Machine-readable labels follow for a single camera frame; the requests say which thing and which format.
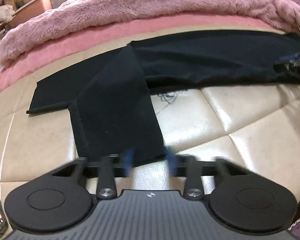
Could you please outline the black pants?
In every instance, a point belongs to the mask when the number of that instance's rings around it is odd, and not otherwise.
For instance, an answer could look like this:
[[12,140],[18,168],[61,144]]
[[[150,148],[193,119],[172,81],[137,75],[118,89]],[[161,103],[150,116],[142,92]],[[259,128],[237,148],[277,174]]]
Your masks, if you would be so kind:
[[67,109],[79,157],[99,161],[135,148],[139,166],[165,155],[151,95],[300,83],[300,75],[273,69],[280,57],[298,52],[293,33],[210,30],[133,41],[38,81],[28,113]]

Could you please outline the pink bed sheet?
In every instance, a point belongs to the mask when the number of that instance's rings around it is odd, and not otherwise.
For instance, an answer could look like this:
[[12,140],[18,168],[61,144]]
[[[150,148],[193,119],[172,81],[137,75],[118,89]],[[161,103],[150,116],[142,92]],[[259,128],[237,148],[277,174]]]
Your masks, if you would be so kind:
[[284,31],[255,18],[199,13],[182,13],[89,27],[45,42],[21,54],[9,67],[0,71],[0,93],[48,64],[92,48],[96,48],[100,54],[124,47],[131,41],[202,30],[252,30],[284,34]]

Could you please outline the pink fluffy blanket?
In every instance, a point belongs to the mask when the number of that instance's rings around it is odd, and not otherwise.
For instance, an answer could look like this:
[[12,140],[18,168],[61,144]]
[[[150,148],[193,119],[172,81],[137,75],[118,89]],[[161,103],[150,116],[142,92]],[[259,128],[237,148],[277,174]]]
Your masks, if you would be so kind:
[[47,41],[91,26],[186,11],[258,18],[284,31],[300,28],[300,5],[292,0],[67,0],[11,29],[0,42],[0,63],[8,67]]

